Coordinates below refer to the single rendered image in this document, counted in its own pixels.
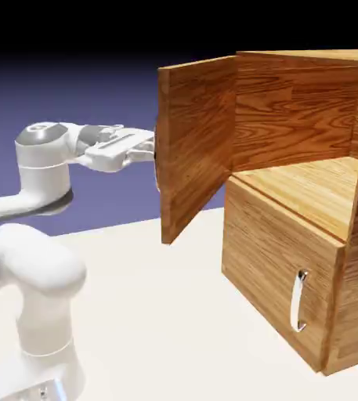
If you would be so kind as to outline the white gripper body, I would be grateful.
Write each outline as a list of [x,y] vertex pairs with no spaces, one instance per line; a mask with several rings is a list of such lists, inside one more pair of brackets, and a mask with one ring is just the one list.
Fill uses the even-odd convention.
[[126,153],[140,143],[154,139],[154,132],[139,128],[121,128],[106,142],[89,147],[83,155],[83,165],[98,172],[119,172]]

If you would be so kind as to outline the dark curved door handle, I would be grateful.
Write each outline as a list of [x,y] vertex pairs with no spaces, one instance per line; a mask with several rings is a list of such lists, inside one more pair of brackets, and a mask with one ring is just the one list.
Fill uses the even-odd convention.
[[159,173],[158,173],[158,160],[157,160],[157,126],[159,122],[159,117],[156,116],[155,125],[154,125],[154,181],[155,186],[157,188],[158,193],[161,192],[159,186]]

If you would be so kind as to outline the light wood cabinet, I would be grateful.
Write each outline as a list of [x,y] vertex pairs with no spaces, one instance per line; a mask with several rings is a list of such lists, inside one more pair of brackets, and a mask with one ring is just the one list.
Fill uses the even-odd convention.
[[358,364],[358,49],[237,54],[231,177],[345,246],[326,363]]

